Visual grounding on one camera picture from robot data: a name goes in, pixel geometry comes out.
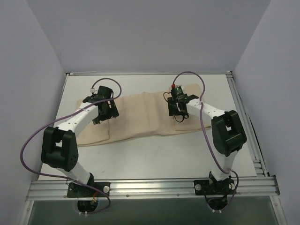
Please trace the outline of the beige cloth wrap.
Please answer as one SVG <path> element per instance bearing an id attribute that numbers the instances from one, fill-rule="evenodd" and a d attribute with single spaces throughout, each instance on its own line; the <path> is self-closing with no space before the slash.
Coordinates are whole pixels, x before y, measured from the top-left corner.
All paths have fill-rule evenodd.
<path id="1" fill-rule="evenodd" d="M 77 137 L 79 147 L 114 143 L 152 135 L 178 135 L 200 131 L 198 116 L 183 122 L 170 117 L 163 92 L 143 92 L 115 100 L 119 116 L 100 124 L 89 123 Z"/>

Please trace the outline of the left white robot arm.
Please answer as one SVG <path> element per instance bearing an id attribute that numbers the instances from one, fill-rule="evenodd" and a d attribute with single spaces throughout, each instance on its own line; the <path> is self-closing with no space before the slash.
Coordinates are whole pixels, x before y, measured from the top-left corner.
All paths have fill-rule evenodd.
<path id="1" fill-rule="evenodd" d="M 119 112 L 113 100 L 113 90 L 100 86 L 97 93 L 86 97 L 76 115 L 56 127 L 44 130 L 41 160 L 44 164 L 55 168 L 71 180 L 76 180 L 78 192 L 83 196 L 94 193 L 94 178 L 78 162 L 77 136 L 88 124 L 99 124 L 102 121 L 116 118 Z"/>

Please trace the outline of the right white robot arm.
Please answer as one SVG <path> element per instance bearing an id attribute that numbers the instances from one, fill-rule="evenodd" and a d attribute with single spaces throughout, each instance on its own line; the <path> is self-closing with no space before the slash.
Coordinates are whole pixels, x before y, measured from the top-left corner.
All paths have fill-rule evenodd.
<path id="1" fill-rule="evenodd" d="M 167 98 L 170 116 L 181 116 L 182 121 L 192 115 L 199 118 L 205 141 L 216 164 L 210 172 L 212 179 L 208 182 L 208 188 L 215 194 L 220 193 L 225 188 L 224 180 L 231 175 L 236 155 L 247 142 L 238 113 L 235 110 L 217 109 L 203 102 L 201 97 L 189 96 L 182 86 L 175 84 L 171 86 L 170 94 Z"/>

